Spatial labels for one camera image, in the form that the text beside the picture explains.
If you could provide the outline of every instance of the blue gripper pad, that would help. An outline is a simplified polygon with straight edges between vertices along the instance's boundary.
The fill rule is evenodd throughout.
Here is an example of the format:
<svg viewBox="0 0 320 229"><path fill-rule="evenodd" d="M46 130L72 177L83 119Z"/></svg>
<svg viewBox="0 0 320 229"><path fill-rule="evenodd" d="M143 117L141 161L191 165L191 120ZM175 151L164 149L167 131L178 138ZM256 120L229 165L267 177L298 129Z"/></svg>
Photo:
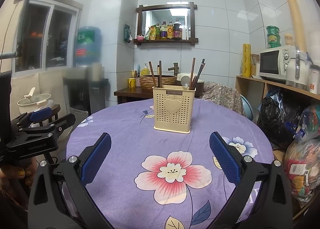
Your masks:
<svg viewBox="0 0 320 229"><path fill-rule="evenodd" d="M40 111L35 111L31 114L29 120L32 122L39 122L41 120L48 119L52 115L52 109L50 107L44 108Z"/></svg>
<svg viewBox="0 0 320 229"><path fill-rule="evenodd" d="M108 133L104 133L95 143L93 151L87 158L86 162L82 165L81 169L81 182L83 186L91 183L103 161L105 160L108 152L111 149L111 137Z"/></svg>
<svg viewBox="0 0 320 229"><path fill-rule="evenodd" d="M221 141L215 133L212 133L210 135L209 145L228 181L237 186L240 183L240 169L236 160L226 148L227 144Z"/></svg>

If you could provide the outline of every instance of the faucet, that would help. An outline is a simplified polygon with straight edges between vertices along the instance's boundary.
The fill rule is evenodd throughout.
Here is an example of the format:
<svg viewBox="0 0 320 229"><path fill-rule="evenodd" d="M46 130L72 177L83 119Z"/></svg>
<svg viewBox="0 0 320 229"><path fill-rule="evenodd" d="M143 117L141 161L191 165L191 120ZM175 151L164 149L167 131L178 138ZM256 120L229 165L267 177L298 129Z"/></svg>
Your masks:
<svg viewBox="0 0 320 229"><path fill-rule="evenodd" d="M174 65L174 67L168 68L168 71L174 70L173 75L177 76L178 75L178 70L179 70L178 63L173 63L173 65Z"/></svg>

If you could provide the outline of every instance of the hand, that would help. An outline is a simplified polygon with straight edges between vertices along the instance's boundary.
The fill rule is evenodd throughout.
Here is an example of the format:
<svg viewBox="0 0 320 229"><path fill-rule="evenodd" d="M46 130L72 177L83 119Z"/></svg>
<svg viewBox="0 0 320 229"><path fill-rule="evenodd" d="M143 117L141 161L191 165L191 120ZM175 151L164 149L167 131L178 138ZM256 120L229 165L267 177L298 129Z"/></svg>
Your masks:
<svg viewBox="0 0 320 229"><path fill-rule="evenodd" d="M9 179L23 179L27 177L25 183L31 188L36 170L37 161L35 157L31 159L31 164L25 170L12 165L2 165L0 168L0 186L18 202L18 195L11 186Z"/></svg>

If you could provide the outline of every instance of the window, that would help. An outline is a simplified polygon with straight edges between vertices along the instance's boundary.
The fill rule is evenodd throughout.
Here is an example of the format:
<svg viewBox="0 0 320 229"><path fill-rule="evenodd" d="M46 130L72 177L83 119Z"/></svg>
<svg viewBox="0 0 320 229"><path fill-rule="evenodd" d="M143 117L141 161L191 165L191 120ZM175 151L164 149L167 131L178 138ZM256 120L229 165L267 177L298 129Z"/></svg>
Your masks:
<svg viewBox="0 0 320 229"><path fill-rule="evenodd" d="M22 29L22 53L14 75L72 66L79 9L54 0L30 0Z"/></svg>

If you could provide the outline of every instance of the fingernail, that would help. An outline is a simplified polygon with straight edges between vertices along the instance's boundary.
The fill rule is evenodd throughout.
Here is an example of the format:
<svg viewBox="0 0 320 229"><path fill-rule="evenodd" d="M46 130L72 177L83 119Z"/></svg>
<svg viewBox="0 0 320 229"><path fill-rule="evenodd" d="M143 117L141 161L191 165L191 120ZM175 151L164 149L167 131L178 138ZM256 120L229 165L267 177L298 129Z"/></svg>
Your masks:
<svg viewBox="0 0 320 229"><path fill-rule="evenodd" d="M25 176L25 172L24 172L24 169L23 168L19 168L18 169L18 176Z"/></svg>

